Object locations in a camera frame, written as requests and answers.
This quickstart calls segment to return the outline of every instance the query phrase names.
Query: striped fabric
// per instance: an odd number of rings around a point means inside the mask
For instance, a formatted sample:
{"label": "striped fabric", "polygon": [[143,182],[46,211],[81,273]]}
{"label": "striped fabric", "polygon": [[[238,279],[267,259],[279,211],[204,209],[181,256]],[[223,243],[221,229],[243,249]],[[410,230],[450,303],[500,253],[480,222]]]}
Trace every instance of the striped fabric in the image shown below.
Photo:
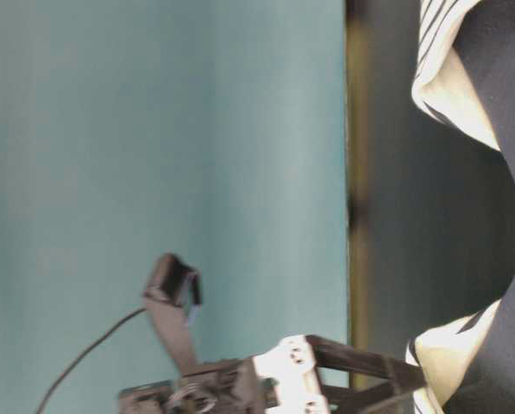
{"label": "striped fabric", "polygon": [[422,1],[412,98],[439,122],[499,150],[486,112],[452,47],[464,16],[480,1]]}
{"label": "striped fabric", "polygon": [[417,414],[443,414],[493,321],[499,301],[475,315],[430,329],[409,341],[406,361],[420,366],[428,387],[414,392]]}

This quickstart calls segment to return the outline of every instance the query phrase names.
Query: black fabric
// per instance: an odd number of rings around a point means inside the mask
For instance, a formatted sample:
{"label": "black fabric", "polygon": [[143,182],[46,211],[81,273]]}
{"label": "black fabric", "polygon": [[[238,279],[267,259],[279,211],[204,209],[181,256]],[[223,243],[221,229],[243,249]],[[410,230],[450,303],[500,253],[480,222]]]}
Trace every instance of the black fabric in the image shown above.
{"label": "black fabric", "polygon": [[[484,0],[455,40],[515,181],[515,0]],[[448,414],[515,413],[515,278]]]}
{"label": "black fabric", "polygon": [[456,332],[456,334],[461,334],[462,332],[466,332],[467,330],[471,330],[475,325],[478,324],[478,322],[480,321],[481,317],[483,316],[483,314],[485,313],[485,311],[487,310],[487,308],[485,308],[484,310],[480,310],[478,313],[476,313],[475,315],[473,315],[469,321],[467,321],[466,323],[464,323],[464,325],[462,325],[462,327],[458,330],[458,332]]}
{"label": "black fabric", "polygon": [[432,108],[431,106],[429,106],[426,102],[424,102],[424,105],[426,105],[426,107],[428,108],[428,110],[430,110],[430,112],[437,118],[437,120],[439,122],[442,122],[444,123],[445,125],[447,125],[448,127],[451,127],[453,129],[458,129],[456,127],[456,125],[454,125],[452,123],[452,121],[450,119],[448,119],[444,114],[442,114],[441,112],[439,112],[438,110],[436,110],[435,108]]}

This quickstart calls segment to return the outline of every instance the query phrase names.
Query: wire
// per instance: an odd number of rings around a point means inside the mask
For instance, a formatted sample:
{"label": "wire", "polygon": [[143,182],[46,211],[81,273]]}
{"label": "wire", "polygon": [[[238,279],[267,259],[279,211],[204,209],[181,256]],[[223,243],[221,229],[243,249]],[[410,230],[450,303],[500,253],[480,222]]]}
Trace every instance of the wire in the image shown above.
{"label": "wire", "polygon": [[136,317],[137,315],[140,315],[143,311],[145,311],[146,308],[140,308],[135,310],[134,312],[129,313],[126,317],[119,320],[115,325],[113,325],[108,331],[103,334],[100,338],[98,338],[96,341],[94,341],[92,344],[90,344],[83,352],[79,354],[77,358],[73,360],[71,364],[60,374],[57,380],[53,382],[53,384],[48,388],[46,394],[44,394],[44,398],[42,399],[41,403],[39,404],[39,407],[36,410],[36,414],[42,414],[44,411],[44,408],[47,405],[48,400],[52,396],[53,392],[56,391],[56,388],[58,388],[58,385],[65,379],[65,377],[85,358],[95,347],[100,345],[103,341],[108,339],[111,334],[113,334],[121,325],[123,325],[128,320],[132,319],[133,317]]}

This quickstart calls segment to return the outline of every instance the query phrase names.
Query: wall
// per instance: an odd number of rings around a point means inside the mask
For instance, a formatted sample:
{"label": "wall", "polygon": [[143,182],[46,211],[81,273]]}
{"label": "wall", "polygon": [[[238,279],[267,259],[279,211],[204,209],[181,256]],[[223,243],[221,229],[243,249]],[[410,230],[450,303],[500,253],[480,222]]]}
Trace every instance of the wall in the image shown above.
{"label": "wall", "polygon": [[[165,250],[204,274],[205,359],[345,338],[342,68],[341,2],[0,2],[0,413],[32,412]],[[143,317],[47,412],[174,375]]]}

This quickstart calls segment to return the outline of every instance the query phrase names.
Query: person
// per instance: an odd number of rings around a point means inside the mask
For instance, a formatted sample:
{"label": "person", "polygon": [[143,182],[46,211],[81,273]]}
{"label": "person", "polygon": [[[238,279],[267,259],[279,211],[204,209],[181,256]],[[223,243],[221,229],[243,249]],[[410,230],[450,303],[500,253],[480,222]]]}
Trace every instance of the person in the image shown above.
{"label": "person", "polygon": [[[515,181],[515,0],[423,0],[412,96],[440,122],[498,149]],[[515,413],[515,277],[504,297],[412,340],[429,387],[416,411]]]}

